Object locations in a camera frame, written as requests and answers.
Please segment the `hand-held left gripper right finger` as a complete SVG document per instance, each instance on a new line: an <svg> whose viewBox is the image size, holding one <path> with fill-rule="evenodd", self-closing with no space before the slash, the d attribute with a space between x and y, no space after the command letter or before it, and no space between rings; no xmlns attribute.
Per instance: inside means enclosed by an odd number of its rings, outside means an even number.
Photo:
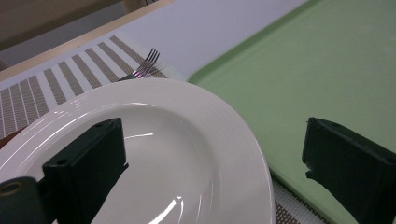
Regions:
<svg viewBox="0 0 396 224"><path fill-rule="evenodd" d="M359 224L392 224L396 218L396 153L347 127L310 118L302 161Z"/></svg>

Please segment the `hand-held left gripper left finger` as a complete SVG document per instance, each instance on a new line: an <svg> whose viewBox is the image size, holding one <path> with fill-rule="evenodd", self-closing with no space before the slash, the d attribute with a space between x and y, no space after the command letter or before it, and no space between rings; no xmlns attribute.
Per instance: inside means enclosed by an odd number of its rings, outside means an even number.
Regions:
<svg viewBox="0 0 396 224"><path fill-rule="evenodd" d="M121 119L91 126L42 166L48 221L90 224L127 168Z"/></svg>

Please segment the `white ceramic plate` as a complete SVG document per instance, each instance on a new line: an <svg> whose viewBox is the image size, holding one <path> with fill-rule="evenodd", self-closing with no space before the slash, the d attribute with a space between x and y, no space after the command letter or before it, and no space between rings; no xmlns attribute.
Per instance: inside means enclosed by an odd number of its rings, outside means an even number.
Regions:
<svg viewBox="0 0 396 224"><path fill-rule="evenodd" d="M0 183L42 178L45 161L113 118L129 167L92 224L276 224L252 131L218 96L167 78L108 84L53 108L0 149Z"/></svg>

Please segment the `striped woven placemat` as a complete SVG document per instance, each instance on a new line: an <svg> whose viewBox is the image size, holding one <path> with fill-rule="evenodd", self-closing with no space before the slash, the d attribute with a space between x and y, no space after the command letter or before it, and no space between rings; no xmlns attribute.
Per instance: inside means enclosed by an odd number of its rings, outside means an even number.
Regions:
<svg viewBox="0 0 396 224"><path fill-rule="evenodd" d="M42 69L0 81L0 143L52 108L135 70L149 50L119 32L68 53Z"/></svg>

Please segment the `green plastic tray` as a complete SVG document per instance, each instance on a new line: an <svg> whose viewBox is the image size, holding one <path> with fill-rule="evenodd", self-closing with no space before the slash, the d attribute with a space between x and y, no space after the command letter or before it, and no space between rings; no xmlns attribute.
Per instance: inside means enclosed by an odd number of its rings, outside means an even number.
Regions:
<svg viewBox="0 0 396 224"><path fill-rule="evenodd" d="M306 177L306 122L334 121L396 152L396 0L311 0L190 81L241 115L278 180L332 224L357 224Z"/></svg>

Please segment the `metal fork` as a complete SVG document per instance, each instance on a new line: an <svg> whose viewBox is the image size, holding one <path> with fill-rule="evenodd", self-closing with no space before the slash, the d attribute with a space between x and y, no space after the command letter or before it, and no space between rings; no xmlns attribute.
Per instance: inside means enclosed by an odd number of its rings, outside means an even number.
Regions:
<svg viewBox="0 0 396 224"><path fill-rule="evenodd" d="M156 49L151 49L146 59L138 66L136 70L125 77L122 77L120 81L142 78L150 74L151 69L154 67L155 63L160 57L160 52Z"/></svg>

